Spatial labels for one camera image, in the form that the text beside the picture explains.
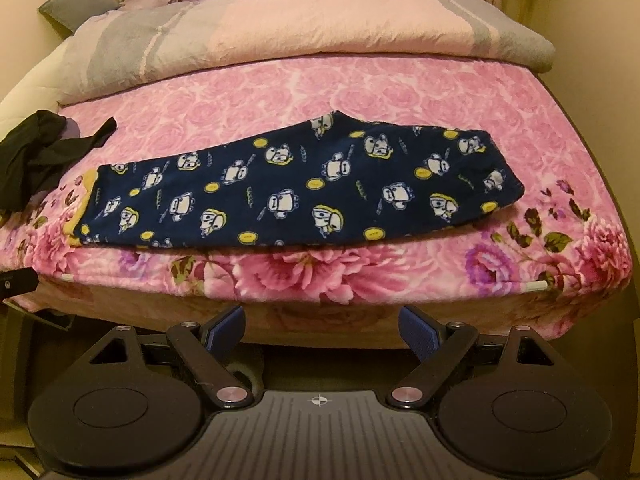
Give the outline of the black garment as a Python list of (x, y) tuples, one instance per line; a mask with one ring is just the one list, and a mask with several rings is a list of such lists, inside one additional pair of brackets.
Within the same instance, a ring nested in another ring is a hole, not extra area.
[(107, 119), (92, 136), (81, 136), (73, 119), (37, 110), (1, 141), (1, 211), (21, 212), (38, 194), (49, 192), (70, 167), (116, 131)]

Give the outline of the navy cartoon print pajama pants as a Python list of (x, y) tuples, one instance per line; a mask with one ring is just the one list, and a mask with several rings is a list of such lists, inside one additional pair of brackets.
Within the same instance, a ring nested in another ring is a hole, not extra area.
[(463, 226), (524, 194), (483, 130), (332, 112), (227, 144), (103, 165), (66, 234), (79, 245), (352, 245)]

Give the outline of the grey pillow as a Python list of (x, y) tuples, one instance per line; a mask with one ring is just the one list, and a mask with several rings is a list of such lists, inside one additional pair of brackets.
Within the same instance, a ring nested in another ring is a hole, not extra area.
[(62, 38), (67, 38), (89, 18), (118, 8), (116, 0), (47, 0), (38, 12)]

